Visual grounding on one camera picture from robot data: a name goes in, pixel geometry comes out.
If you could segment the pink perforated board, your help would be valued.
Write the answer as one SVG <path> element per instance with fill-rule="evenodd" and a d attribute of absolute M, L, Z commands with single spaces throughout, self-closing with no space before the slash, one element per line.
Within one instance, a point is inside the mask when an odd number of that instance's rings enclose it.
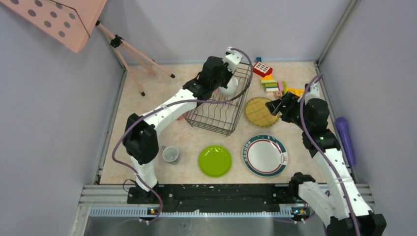
<path fill-rule="evenodd" d="M 86 45 L 106 0 L 2 0 L 74 53 Z"/>

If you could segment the red toy block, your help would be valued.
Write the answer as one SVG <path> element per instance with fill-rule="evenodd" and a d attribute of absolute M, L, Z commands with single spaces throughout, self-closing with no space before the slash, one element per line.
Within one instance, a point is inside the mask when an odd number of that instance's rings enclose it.
<path fill-rule="evenodd" d="M 253 72 L 261 77 L 265 77 L 272 74 L 273 69 L 270 66 L 258 61 L 253 65 Z"/>

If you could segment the grey wire dish rack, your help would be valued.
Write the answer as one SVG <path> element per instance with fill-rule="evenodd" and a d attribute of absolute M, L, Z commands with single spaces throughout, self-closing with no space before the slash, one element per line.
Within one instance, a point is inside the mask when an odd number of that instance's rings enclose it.
<path fill-rule="evenodd" d="M 185 120 L 192 127 L 198 127 L 215 133 L 231 135 L 240 120 L 243 112 L 243 104 L 246 102 L 249 89 L 246 88 L 250 78 L 250 65 L 240 62 L 231 79 L 232 84 L 237 85 L 235 93 L 222 92 L 217 89 L 213 92 L 210 101 L 226 101 L 239 94 L 241 96 L 233 101 L 221 104 L 204 103 L 187 112 Z"/>

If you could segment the pink tripod stand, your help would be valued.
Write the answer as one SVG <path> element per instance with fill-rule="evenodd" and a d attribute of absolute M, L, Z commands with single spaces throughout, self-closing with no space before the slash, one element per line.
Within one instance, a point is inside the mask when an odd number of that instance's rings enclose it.
<path fill-rule="evenodd" d="M 106 36 L 110 38 L 110 46 L 113 48 L 114 52 L 116 53 L 116 56 L 120 61 L 122 62 L 124 68 L 126 69 L 127 73 L 131 76 L 134 84 L 136 85 L 137 89 L 139 90 L 139 93 L 141 96 L 145 96 L 145 91 L 143 86 L 140 84 L 139 80 L 135 77 L 134 73 L 130 69 L 130 66 L 128 65 L 126 59 L 122 55 L 120 48 L 122 48 L 128 55 L 130 55 L 132 58 L 135 59 L 136 62 L 138 62 L 145 71 L 140 71 L 140 73 L 145 75 L 152 75 L 155 76 L 156 72 L 153 69 L 152 66 L 157 67 L 167 75 L 169 75 L 171 78 L 175 78 L 175 74 L 163 67 L 162 65 L 158 64 L 155 60 L 148 57 L 146 54 L 129 44 L 127 41 L 125 41 L 121 36 L 112 33 L 106 26 L 103 25 L 103 23 L 100 20 L 97 20 L 95 23 L 95 26 L 101 30 Z"/>

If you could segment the small grey mug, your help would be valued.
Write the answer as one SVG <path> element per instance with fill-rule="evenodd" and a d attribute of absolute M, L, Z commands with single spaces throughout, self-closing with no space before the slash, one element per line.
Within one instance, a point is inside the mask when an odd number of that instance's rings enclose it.
<path fill-rule="evenodd" d="M 163 149 L 162 157 L 166 162 L 172 165 L 176 165 L 179 162 L 179 150 L 176 147 L 163 146 L 162 149 Z"/>

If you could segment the stack of coloured blocks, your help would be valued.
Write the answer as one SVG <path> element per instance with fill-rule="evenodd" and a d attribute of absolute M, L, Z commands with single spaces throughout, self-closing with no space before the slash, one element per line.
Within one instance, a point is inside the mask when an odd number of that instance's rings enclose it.
<path fill-rule="evenodd" d="M 287 83 L 275 80 L 271 74 L 261 78 L 261 85 L 267 95 L 275 98 L 281 98 L 287 92 Z"/>

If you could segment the woven bamboo tray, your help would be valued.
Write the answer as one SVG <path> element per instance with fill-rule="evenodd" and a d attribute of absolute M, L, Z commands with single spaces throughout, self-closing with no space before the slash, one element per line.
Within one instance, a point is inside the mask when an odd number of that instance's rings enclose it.
<path fill-rule="evenodd" d="M 244 115 L 253 125 L 258 127 L 271 127 L 278 122 L 279 116 L 273 116 L 266 107 L 272 100 L 267 97 L 254 97 L 244 106 Z"/>

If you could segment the white ceramic bowl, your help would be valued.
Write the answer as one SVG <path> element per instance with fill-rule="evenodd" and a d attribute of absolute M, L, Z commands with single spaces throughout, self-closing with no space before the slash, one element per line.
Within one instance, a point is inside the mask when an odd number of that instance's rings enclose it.
<path fill-rule="evenodd" d="M 227 84 L 227 88 L 219 87 L 219 91 L 222 95 L 230 97 L 234 96 L 237 91 L 239 82 L 237 77 L 233 76 Z"/>

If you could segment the white plate green red rim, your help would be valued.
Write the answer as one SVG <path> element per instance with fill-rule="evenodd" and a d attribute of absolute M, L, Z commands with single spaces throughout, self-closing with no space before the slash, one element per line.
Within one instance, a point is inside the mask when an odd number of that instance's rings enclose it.
<path fill-rule="evenodd" d="M 257 135 L 247 140 L 243 146 L 242 158 L 249 171 L 265 178 L 281 174 L 289 162 L 285 146 L 269 135 Z"/>

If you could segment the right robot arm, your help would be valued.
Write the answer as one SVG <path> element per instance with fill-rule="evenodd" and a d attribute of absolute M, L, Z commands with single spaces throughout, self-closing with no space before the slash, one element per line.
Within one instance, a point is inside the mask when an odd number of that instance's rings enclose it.
<path fill-rule="evenodd" d="M 340 143 L 327 128 L 327 102 L 320 98 L 305 102 L 289 92 L 265 106 L 273 116 L 281 115 L 282 121 L 303 131 L 303 145 L 324 174 L 330 192 L 324 193 L 312 176 L 298 172 L 289 182 L 289 198 L 295 203 L 306 201 L 328 236 L 381 236 L 387 222 L 381 213 L 374 213 L 357 189 Z"/>

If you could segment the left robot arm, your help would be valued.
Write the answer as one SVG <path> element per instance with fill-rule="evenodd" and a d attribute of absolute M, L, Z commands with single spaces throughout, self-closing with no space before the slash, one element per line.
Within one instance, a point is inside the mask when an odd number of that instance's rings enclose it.
<path fill-rule="evenodd" d="M 247 55 L 242 50 L 232 47 L 226 50 L 223 58 L 208 57 L 197 76 L 186 82 L 166 102 L 140 116 L 129 116 L 121 143 L 132 160 L 136 183 L 140 188 L 139 197 L 145 203 L 154 202 L 158 195 L 154 159 L 160 150 L 160 133 L 188 111 L 203 103 L 214 104 L 212 94 L 218 88 L 228 88 L 238 65 L 245 57 Z"/>

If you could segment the yellow toy triangle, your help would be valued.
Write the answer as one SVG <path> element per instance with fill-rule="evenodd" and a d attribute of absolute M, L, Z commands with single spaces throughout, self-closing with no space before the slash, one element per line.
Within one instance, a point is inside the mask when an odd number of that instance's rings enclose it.
<path fill-rule="evenodd" d="M 304 90 L 303 89 L 297 89 L 297 88 L 286 88 L 287 92 L 293 93 L 294 95 L 298 96 L 298 97 L 302 97 L 304 94 Z"/>

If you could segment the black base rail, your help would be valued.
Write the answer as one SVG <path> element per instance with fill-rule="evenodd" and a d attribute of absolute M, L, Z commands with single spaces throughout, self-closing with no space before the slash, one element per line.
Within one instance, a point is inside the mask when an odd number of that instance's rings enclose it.
<path fill-rule="evenodd" d="M 308 203 L 286 184 L 158 184 L 152 192 L 131 187 L 127 203 L 149 206 L 151 215 L 158 213 L 160 204 L 162 213 L 266 213 L 295 221 L 313 215 Z"/>

